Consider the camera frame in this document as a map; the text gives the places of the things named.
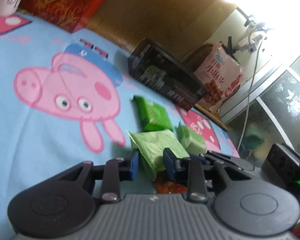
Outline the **red snack packet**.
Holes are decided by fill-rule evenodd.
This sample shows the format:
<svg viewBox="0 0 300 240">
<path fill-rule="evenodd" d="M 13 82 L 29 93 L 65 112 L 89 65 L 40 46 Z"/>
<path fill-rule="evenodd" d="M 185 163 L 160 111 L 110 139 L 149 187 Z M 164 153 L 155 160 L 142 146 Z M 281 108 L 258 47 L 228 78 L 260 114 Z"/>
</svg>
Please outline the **red snack packet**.
<svg viewBox="0 0 300 240">
<path fill-rule="evenodd" d="M 185 193 L 187 191 L 185 186 L 169 181 L 169 177 L 162 172 L 157 174 L 153 185 L 158 194 Z"/>
</svg>

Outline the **light green snack packet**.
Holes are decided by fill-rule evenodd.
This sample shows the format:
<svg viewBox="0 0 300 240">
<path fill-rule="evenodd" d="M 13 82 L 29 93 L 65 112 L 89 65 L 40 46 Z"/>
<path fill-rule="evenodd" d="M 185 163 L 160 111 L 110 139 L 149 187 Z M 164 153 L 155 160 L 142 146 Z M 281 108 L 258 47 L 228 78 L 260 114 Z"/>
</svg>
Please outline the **light green snack packet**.
<svg viewBox="0 0 300 240">
<path fill-rule="evenodd" d="M 189 157 L 174 133 L 168 129 L 154 132 L 127 133 L 132 148 L 139 150 L 143 168 L 152 181 L 156 180 L 158 172 L 166 169 L 163 163 L 165 148 L 169 148 L 177 158 Z"/>
</svg>

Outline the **pale green snack packet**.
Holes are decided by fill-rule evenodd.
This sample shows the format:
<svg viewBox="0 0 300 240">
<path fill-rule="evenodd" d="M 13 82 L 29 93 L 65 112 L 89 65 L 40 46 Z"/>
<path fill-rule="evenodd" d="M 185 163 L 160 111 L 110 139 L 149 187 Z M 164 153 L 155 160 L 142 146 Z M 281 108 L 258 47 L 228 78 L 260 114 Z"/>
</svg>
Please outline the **pale green snack packet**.
<svg viewBox="0 0 300 240">
<path fill-rule="evenodd" d="M 207 152 L 204 138 L 191 128 L 182 125 L 177 127 L 177 137 L 186 152 L 191 155 L 200 155 Z"/>
</svg>

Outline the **dark green snack packet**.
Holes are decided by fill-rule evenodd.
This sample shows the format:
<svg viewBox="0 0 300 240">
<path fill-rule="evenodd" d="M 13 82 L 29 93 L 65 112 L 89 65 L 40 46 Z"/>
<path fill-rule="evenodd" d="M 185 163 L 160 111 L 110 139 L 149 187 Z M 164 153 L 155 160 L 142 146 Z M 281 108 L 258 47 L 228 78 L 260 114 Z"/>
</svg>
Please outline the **dark green snack packet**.
<svg viewBox="0 0 300 240">
<path fill-rule="evenodd" d="M 132 101 L 138 107 L 144 132 L 163 131 L 166 129 L 173 131 L 172 123 L 164 107 L 138 95 L 133 96 Z"/>
</svg>

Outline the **pink twisted-dough snack bag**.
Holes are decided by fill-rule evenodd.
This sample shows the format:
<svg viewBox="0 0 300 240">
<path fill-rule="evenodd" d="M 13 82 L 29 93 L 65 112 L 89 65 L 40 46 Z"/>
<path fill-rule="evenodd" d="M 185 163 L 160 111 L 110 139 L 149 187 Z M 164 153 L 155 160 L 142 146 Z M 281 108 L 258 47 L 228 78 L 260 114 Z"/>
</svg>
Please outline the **pink twisted-dough snack bag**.
<svg viewBox="0 0 300 240">
<path fill-rule="evenodd" d="M 199 104 L 212 113 L 218 111 L 243 80 L 242 66 L 226 52 L 221 42 L 213 45 L 194 75 L 206 90 Z"/>
</svg>

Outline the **cartoon pig bed sheet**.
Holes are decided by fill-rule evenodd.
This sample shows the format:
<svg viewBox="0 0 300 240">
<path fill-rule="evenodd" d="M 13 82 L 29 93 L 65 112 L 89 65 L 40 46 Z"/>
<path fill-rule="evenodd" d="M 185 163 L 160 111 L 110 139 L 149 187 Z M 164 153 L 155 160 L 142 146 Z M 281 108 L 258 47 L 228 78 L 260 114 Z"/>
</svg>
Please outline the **cartoon pig bed sheet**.
<svg viewBox="0 0 300 240">
<path fill-rule="evenodd" d="M 130 153 L 142 131 L 139 95 L 186 112 L 134 80 L 129 53 L 82 29 L 68 33 L 31 15 L 0 17 L 0 239 L 14 231 L 7 206 L 19 192 L 85 160 Z"/>
</svg>

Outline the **black metal tin box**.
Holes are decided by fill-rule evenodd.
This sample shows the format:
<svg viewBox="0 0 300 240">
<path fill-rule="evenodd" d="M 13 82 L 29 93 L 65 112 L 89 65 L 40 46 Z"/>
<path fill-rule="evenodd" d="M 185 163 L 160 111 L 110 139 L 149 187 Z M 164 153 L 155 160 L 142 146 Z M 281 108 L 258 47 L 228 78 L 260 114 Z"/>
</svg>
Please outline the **black metal tin box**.
<svg viewBox="0 0 300 240">
<path fill-rule="evenodd" d="M 145 38 L 128 58 L 130 75 L 148 88 L 188 111 L 206 90 L 195 75 L 186 70 L 158 42 Z"/>
</svg>

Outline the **white power strip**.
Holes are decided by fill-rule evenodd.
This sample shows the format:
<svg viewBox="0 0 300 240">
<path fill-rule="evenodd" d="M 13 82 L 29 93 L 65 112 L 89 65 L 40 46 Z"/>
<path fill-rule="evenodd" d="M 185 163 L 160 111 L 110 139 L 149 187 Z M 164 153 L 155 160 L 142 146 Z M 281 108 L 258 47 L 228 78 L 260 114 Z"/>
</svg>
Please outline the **white power strip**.
<svg viewBox="0 0 300 240">
<path fill-rule="evenodd" d="M 258 45 L 262 39 L 262 32 L 253 33 L 250 37 L 245 37 L 244 39 L 239 41 L 236 46 L 236 49 L 241 52 L 247 51 L 249 54 L 252 54 L 257 51 Z"/>
</svg>

